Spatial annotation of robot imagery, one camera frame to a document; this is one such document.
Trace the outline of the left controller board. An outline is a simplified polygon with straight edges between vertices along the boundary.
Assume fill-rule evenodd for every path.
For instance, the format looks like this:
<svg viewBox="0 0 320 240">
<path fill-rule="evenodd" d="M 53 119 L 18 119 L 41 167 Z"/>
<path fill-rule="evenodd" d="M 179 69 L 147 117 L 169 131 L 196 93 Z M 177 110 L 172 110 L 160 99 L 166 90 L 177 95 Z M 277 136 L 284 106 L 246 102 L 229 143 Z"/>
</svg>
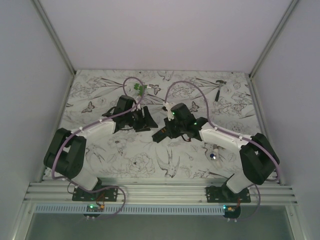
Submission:
<svg viewBox="0 0 320 240">
<path fill-rule="evenodd" d="M 99 204 L 88 204 L 83 214 L 87 219 L 96 219 L 104 212 L 104 206 Z"/>
</svg>

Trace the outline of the right controller board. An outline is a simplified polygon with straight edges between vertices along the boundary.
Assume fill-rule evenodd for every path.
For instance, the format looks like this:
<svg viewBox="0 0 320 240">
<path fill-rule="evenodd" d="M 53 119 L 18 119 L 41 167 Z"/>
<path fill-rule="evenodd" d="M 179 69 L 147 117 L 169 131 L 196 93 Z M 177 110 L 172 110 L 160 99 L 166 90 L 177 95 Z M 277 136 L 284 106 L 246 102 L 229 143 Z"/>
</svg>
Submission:
<svg viewBox="0 0 320 240">
<path fill-rule="evenodd" d="M 224 205 L 224 215 L 226 219 L 238 219 L 241 215 L 241 207 L 235 205 Z"/>
</svg>

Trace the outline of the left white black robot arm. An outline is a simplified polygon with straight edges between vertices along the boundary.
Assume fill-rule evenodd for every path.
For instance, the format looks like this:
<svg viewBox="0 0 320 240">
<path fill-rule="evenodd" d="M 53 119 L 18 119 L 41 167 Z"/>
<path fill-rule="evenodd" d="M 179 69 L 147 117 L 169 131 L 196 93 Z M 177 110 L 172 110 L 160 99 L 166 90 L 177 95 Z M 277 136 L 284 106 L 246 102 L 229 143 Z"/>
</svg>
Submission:
<svg viewBox="0 0 320 240">
<path fill-rule="evenodd" d="M 53 175 L 53 179 L 66 178 L 81 187 L 89 200 L 96 201 L 102 195 L 102 188 L 97 185 L 99 179 L 84 167 L 87 145 L 126 126 L 136 132 L 146 132 L 158 127 L 147 106 L 141 107 L 139 101 L 122 95 L 116 106 L 111 107 L 96 122 L 74 130 L 59 128 L 53 136 L 43 163 L 51 169 L 52 174 L 61 175 Z"/>
</svg>

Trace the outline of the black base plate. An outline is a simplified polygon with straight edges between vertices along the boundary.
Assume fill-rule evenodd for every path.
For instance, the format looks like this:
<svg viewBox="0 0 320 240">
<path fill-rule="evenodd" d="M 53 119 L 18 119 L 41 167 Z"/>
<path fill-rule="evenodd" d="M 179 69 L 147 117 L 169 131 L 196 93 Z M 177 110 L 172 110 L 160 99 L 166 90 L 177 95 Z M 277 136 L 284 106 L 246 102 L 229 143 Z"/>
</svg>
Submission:
<svg viewBox="0 0 320 240">
<path fill-rule="evenodd" d="M 232 192 L 227 186 L 208 186 L 205 188 L 205 195 L 208 203 L 250 203 L 251 196 L 247 188 L 239 193 Z"/>
<path fill-rule="evenodd" d="M 80 188 L 77 188 L 73 195 L 74 202 L 116 202 L 118 196 L 118 189 L 110 188 L 100 192 L 89 193 Z"/>
</svg>

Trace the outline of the white blue capped part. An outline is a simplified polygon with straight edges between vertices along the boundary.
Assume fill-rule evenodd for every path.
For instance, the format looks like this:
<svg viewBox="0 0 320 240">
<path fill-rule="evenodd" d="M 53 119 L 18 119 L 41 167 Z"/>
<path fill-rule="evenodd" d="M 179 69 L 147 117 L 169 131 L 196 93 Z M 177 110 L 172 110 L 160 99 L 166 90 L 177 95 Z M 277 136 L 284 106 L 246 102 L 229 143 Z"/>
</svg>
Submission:
<svg viewBox="0 0 320 240">
<path fill-rule="evenodd" d="M 218 161 L 219 160 L 219 149 L 214 148 L 211 153 L 209 154 L 209 157 L 212 161 Z"/>
</svg>

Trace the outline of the aluminium rail frame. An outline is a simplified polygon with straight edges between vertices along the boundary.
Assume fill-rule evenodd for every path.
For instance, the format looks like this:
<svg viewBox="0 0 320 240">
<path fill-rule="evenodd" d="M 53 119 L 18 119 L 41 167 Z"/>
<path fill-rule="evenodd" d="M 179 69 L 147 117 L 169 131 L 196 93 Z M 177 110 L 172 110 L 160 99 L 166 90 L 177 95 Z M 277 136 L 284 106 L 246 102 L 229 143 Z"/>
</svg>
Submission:
<svg viewBox="0 0 320 240">
<path fill-rule="evenodd" d="M 117 203 L 126 201 L 128 204 L 196 204 L 207 202 L 205 188 L 220 186 L 223 179 L 191 178 L 191 179 L 116 179 L 116 185 L 123 191 L 119 192 Z M 76 189 L 63 180 L 45 179 L 42 182 L 29 184 L 24 201 L 34 203 L 70 203 L 71 193 Z M 296 206 L 298 201 L 293 188 L 275 182 L 266 182 L 258 188 L 249 188 L 253 206 L 261 203 L 263 206 Z"/>
</svg>

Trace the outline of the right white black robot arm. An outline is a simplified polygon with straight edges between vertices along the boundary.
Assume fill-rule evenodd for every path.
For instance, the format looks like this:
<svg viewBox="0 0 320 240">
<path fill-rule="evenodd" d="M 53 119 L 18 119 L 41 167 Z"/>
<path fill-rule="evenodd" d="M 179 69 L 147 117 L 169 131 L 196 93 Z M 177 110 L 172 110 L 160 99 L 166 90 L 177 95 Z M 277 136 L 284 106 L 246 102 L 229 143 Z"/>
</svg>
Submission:
<svg viewBox="0 0 320 240">
<path fill-rule="evenodd" d="M 226 202 L 234 202 L 240 192 L 251 185 L 262 185 L 274 170 L 279 169 L 279 159 L 267 138 L 236 133 L 210 122 L 208 118 L 195 116 L 184 103 L 164 102 L 167 118 L 165 133 L 169 138 L 188 136 L 210 144 L 216 144 L 240 157 L 242 169 L 226 180 L 221 190 Z"/>
</svg>

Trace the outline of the black fuse box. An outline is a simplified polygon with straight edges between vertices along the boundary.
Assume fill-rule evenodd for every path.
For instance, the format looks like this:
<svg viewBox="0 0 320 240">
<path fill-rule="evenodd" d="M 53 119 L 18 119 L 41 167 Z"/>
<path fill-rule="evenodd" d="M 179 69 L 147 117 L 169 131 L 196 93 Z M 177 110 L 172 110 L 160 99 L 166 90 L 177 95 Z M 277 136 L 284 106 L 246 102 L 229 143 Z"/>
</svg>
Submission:
<svg viewBox="0 0 320 240">
<path fill-rule="evenodd" d="M 169 135 L 170 135 L 170 133 L 169 133 L 167 127 L 163 127 L 159 131 L 157 131 L 155 134 L 152 135 L 152 140 L 155 143 L 160 143 L 165 138 L 168 138 Z"/>
</svg>

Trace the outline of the small black hammer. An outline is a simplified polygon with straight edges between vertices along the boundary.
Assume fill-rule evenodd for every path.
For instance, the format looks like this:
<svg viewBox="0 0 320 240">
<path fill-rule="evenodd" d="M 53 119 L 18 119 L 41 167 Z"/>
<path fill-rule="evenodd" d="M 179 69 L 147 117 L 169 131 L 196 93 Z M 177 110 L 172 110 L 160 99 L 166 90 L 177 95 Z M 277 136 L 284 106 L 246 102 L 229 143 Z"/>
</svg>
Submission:
<svg viewBox="0 0 320 240">
<path fill-rule="evenodd" d="M 227 82 L 224 81 L 224 80 L 217 80 L 216 82 L 219 83 L 218 90 L 217 90 L 217 93 L 216 93 L 216 96 L 215 96 L 215 101 L 217 102 L 217 101 L 219 100 L 219 97 L 220 97 L 221 88 L 222 88 L 222 86 L 225 85 Z"/>
</svg>

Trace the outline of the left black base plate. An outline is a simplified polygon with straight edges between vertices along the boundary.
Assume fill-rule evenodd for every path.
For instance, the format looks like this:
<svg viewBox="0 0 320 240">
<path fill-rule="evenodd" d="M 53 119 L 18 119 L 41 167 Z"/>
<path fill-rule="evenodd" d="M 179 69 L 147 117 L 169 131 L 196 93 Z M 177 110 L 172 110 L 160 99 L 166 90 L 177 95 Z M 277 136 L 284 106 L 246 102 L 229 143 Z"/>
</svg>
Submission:
<svg viewBox="0 0 320 240">
<path fill-rule="evenodd" d="M 74 202 L 116 202 L 118 196 L 118 189 L 110 188 L 100 192 L 89 193 L 80 188 L 77 188 L 73 195 Z"/>
</svg>

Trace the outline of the floral patterned table mat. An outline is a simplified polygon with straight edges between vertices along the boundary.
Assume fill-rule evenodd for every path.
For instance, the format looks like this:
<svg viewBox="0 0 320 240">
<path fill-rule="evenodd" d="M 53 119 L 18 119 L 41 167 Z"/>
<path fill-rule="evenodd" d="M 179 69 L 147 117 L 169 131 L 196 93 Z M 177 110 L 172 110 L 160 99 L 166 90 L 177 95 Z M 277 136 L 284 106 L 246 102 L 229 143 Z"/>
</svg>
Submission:
<svg viewBox="0 0 320 240">
<path fill-rule="evenodd" d="M 219 88 L 217 80 L 226 81 Z M 71 130 L 86 126 L 116 106 L 127 93 L 137 96 L 134 85 L 148 85 L 142 103 L 159 127 L 164 126 L 165 100 L 184 103 L 196 118 L 211 121 L 237 133 L 260 131 L 247 75 L 242 72 L 79 70 L 67 100 L 61 127 Z M 195 179 L 229 177 L 241 169 L 240 158 L 216 144 L 183 138 L 152 140 L 153 131 L 135 132 L 126 127 L 99 138 L 86 147 L 85 167 L 100 178 Z M 211 160 L 214 148 L 219 160 Z"/>
</svg>

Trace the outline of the controller board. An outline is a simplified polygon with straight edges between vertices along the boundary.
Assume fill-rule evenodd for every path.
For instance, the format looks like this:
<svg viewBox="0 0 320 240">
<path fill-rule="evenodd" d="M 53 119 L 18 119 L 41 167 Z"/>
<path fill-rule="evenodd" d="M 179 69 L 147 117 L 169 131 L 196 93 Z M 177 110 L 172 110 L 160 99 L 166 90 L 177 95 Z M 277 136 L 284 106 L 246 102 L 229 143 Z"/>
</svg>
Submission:
<svg viewBox="0 0 320 240">
<path fill-rule="evenodd" d="M 87 219 L 96 219 L 104 212 L 104 206 L 99 204 L 88 204 L 83 214 Z"/>
<path fill-rule="evenodd" d="M 241 207 L 235 205 L 224 205 L 224 215 L 226 219 L 238 219 L 241 215 Z"/>
</svg>

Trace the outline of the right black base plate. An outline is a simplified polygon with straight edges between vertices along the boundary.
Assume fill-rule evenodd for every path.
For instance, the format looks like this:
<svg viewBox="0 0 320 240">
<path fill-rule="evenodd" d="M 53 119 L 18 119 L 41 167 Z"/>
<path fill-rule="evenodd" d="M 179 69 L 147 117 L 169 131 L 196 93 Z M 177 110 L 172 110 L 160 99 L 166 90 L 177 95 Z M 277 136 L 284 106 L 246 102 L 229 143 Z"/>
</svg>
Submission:
<svg viewBox="0 0 320 240">
<path fill-rule="evenodd" d="M 251 196 L 247 188 L 239 193 L 232 192 L 227 186 L 208 186 L 205 188 L 205 195 L 208 203 L 250 203 Z"/>
</svg>

